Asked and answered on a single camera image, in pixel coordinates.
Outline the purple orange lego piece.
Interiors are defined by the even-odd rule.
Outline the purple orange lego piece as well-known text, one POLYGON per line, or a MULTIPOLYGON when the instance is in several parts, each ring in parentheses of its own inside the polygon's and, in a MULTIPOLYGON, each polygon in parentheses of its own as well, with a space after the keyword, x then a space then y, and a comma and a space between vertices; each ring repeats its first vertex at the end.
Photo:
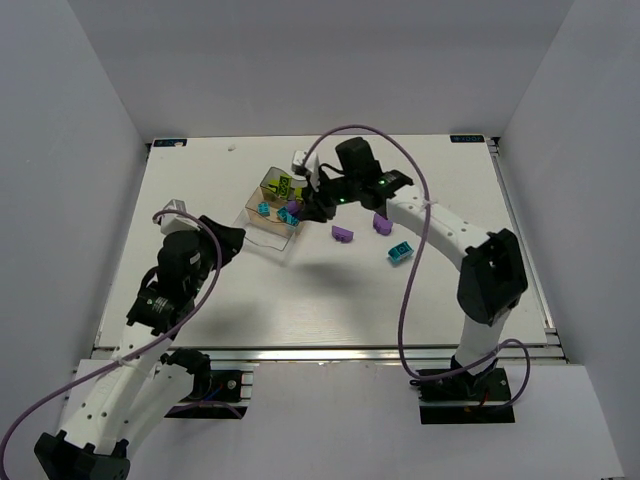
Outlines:
POLYGON ((301 209, 301 204, 298 203, 297 201, 290 201, 287 204, 287 210, 290 213, 297 213, 300 209, 301 209))

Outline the small green lego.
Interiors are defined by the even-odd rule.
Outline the small green lego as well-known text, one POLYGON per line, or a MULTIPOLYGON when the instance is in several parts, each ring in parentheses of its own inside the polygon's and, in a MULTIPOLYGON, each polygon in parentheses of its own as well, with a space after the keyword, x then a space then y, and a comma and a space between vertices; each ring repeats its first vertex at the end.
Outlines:
POLYGON ((271 172, 269 178, 266 180, 266 188, 274 194, 278 192, 279 177, 280 175, 278 173, 271 172))

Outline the purple rounded lego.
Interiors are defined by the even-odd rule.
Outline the purple rounded lego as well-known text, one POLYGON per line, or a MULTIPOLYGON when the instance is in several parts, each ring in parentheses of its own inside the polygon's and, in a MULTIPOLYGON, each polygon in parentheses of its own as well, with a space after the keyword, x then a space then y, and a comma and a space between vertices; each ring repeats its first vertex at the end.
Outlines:
POLYGON ((375 213, 372 221, 372 226, 378 234, 388 236, 392 232, 393 222, 388 220, 384 216, 375 213))

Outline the blue printed lego brick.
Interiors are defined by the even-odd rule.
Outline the blue printed lego brick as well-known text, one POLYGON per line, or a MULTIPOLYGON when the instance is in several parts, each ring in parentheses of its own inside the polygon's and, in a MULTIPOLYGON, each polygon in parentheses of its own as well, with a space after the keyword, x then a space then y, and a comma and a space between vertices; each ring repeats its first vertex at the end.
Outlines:
POLYGON ((414 249, 407 241, 403 241, 388 251, 388 257, 392 264, 399 264, 410 258, 414 253, 414 249))

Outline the blue square lego brick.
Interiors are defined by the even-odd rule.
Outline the blue square lego brick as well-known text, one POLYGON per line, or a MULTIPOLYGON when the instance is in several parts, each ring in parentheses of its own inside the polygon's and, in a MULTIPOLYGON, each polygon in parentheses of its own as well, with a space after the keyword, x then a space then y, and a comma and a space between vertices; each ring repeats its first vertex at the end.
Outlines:
POLYGON ((278 218, 283 221, 283 222, 287 222, 289 219, 289 212, 287 210, 286 207, 282 207, 277 211, 277 216, 278 218))

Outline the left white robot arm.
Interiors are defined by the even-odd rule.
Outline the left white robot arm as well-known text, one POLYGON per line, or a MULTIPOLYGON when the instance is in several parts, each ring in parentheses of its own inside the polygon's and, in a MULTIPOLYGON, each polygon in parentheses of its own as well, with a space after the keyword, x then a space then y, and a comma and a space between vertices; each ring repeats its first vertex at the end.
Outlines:
POLYGON ((171 345, 212 293, 220 270, 241 251, 246 232, 176 210, 155 215, 164 237, 126 315, 110 364, 79 408, 34 453, 49 479, 124 479, 134 451, 180 401, 201 401, 211 360, 171 345))

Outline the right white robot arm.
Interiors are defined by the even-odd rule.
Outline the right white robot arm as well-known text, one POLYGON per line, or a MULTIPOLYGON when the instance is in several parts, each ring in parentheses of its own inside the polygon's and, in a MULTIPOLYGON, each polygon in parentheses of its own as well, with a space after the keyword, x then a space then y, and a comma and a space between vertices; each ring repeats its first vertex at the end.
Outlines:
POLYGON ((358 203, 420 236, 421 245, 435 248, 459 273, 456 298, 465 318, 452 369, 473 377, 493 369, 506 319, 528 288, 516 235, 474 226, 432 203, 426 187, 398 170, 384 171, 362 137, 335 151, 341 164, 335 178, 315 152, 295 152, 291 170, 305 180, 298 218, 325 223, 338 207, 358 203))

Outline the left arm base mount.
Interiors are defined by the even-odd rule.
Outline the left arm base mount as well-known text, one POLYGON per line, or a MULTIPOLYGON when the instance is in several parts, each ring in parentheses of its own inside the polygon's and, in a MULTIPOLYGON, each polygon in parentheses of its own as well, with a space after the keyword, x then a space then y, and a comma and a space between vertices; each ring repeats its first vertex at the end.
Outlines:
POLYGON ((160 357, 162 365, 179 365, 192 377, 192 390, 166 415, 173 419, 241 419, 250 399, 253 373, 231 367, 213 367, 198 350, 180 348, 160 357))

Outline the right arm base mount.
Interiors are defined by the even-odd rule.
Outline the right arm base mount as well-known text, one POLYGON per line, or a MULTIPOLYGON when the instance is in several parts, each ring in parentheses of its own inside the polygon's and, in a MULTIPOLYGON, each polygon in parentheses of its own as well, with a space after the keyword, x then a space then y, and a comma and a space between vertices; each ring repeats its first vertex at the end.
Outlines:
POLYGON ((437 381, 411 379, 422 425, 514 424, 511 388, 504 368, 488 373, 472 389, 462 375, 437 381))

